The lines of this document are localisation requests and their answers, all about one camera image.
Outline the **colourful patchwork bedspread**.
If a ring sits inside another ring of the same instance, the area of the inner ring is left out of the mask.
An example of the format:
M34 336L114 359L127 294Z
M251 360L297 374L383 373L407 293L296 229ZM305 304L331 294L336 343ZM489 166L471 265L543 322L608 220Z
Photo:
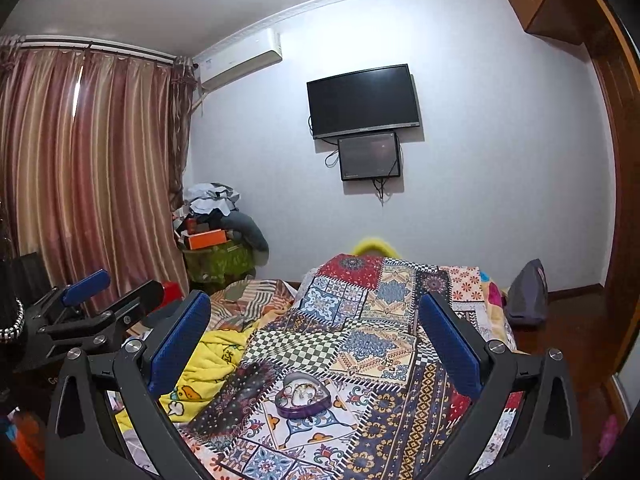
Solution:
M416 478L470 404L420 325L427 292L483 338L512 341L503 292L475 266L338 255L257 324L238 368L181 427L186 444L216 479ZM319 379L331 406L280 416L273 400L293 372Z

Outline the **green patterned box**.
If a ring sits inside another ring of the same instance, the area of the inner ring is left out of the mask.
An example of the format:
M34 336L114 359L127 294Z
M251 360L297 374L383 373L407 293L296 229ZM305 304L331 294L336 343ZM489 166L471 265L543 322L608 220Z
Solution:
M194 284L225 288L255 274L252 248L244 242L230 242L203 249L185 249L186 273Z

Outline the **grey white clothes pile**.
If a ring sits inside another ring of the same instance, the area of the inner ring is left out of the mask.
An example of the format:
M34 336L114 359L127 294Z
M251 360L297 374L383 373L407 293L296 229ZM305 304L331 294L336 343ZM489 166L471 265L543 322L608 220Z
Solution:
M183 192L183 205L172 213L172 227L180 231L184 222L194 219L211 230L220 228L221 219L238 209L241 194L229 185L198 183Z

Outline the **striped brown curtain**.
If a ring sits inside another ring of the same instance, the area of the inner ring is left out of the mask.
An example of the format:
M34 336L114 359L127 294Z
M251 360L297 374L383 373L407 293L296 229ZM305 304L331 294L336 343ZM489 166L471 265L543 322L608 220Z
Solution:
M189 287L179 207L194 88L185 60L1 40L1 200L52 284L105 270L104 309L145 281Z

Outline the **white air conditioner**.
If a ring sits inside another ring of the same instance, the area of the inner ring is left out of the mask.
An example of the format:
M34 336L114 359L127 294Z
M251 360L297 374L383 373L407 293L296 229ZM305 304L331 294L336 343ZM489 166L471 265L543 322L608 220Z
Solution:
M212 92L282 61L279 35L271 28L209 49L196 61L205 92Z

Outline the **yellow cartoon blanket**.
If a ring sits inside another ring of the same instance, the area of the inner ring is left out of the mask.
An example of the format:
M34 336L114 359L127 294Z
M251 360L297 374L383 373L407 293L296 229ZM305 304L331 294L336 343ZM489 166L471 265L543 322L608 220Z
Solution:
M185 424L206 407L240 365L257 324L245 330L210 330L201 336L189 362L160 406L174 424Z

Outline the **purple heart-shaped jewelry tin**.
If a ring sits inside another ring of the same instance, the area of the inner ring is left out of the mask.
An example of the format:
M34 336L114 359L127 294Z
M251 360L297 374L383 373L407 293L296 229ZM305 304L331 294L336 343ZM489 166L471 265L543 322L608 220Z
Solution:
M319 379L293 372L285 376L273 402L280 416L303 419L327 410L331 406L331 395Z

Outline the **dark grey bag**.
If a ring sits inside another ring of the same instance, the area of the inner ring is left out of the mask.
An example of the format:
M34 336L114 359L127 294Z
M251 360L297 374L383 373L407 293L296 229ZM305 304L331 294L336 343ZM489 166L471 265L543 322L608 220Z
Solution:
M537 326L547 321L549 292L544 266L530 260L506 293L506 318L511 325Z

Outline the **striped brown quilt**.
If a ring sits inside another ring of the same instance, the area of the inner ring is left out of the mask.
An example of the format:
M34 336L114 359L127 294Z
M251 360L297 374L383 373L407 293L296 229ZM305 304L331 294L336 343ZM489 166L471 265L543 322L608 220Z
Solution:
M295 294L281 280L243 278L209 297L207 329L242 332L262 318L272 321L292 307Z

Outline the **small black wall monitor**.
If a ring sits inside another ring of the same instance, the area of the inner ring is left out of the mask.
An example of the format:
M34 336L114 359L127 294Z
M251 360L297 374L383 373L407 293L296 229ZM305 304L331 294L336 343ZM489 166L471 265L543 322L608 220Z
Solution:
M394 132L344 136L337 147L343 182L401 176L400 147Z

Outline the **orange box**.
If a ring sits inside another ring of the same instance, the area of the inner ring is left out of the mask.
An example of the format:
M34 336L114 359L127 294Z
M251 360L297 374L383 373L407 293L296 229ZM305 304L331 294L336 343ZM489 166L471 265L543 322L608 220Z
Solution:
M189 250L201 250L228 242L227 233L224 230L213 230L186 234L184 244Z

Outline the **black wall television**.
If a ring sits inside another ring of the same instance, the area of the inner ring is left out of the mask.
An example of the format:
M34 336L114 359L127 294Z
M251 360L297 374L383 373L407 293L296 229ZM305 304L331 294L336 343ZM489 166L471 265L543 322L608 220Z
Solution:
M406 64L309 81L307 96L316 139L420 125L416 90Z

